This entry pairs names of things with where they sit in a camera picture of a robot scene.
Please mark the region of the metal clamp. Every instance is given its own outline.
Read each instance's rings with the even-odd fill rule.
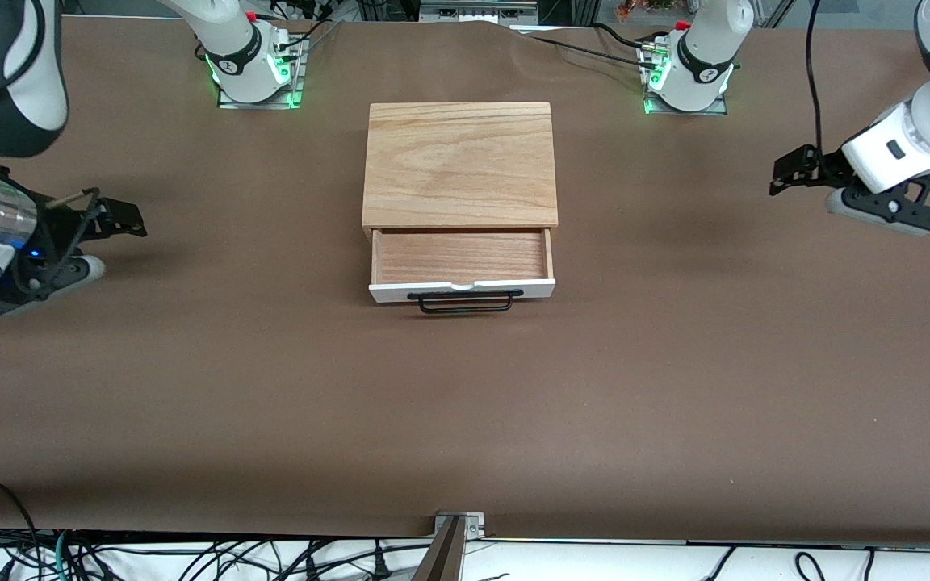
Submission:
[[[407,295],[407,299],[418,302],[418,309],[425,314],[465,314],[505,312],[512,308],[513,299],[522,295],[521,288],[514,288],[514,290],[454,290],[450,293],[411,293]],[[505,301],[494,305],[477,304],[470,307],[437,306],[462,304],[473,299],[505,299]]]
[[[433,544],[418,563],[411,581],[460,581],[466,541],[484,534],[482,512],[442,512],[436,517]]]

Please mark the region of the wooden lid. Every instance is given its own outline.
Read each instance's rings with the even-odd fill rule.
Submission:
[[[550,103],[372,104],[366,232],[557,225]]]

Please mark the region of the wooden box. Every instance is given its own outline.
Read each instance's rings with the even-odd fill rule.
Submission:
[[[550,104],[373,104],[361,224],[378,302],[550,297]]]

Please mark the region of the white floor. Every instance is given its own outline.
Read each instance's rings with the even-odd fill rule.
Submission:
[[[384,545],[413,545],[418,540],[385,541]],[[284,563],[299,554],[306,543],[282,541],[277,544]],[[147,548],[186,548],[203,550],[206,544],[137,545]],[[372,551],[372,541],[337,541],[322,549],[315,560],[318,565],[347,556]],[[512,543],[511,541],[473,541],[466,548],[462,581],[490,581],[507,574],[505,581],[698,581],[708,577],[726,551],[723,547],[688,547],[687,545],[634,544],[562,544]],[[808,551],[819,562],[829,581],[859,581],[863,578],[867,553],[856,550]],[[798,580],[794,569],[794,549],[738,548],[721,571],[719,581]],[[403,571],[417,566],[423,550],[388,553],[387,566]],[[249,558],[276,565],[270,547],[248,555]],[[103,559],[126,581],[174,581],[191,562],[191,556],[141,556],[104,553]],[[47,560],[52,560],[47,553]],[[6,556],[0,549],[0,570]],[[363,558],[359,566],[372,569],[372,558]],[[34,574],[15,569],[11,580]],[[214,567],[204,571],[197,581],[214,579]],[[54,576],[47,574],[47,580]],[[303,581],[303,575],[289,581]],[[352,566],[341,566],[325,575],[325,581],[358,581],[366,575]],[[226,581],[266,581],[265,571],[251,566],[233,567],[223,577]],[[871,581],[930,581],[930,552],[881,551],[874,560]]]

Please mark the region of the white drawer front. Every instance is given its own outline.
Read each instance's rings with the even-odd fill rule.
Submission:
[[[368,290],[377,303],[413,303],[412,293],[450,293],[451,291],[523,291],[520,299],[546,299],[555,289],[553,278],[528,280],[477,280],[472,284],[450,282],[407,282],[399,284],[369,284]]]

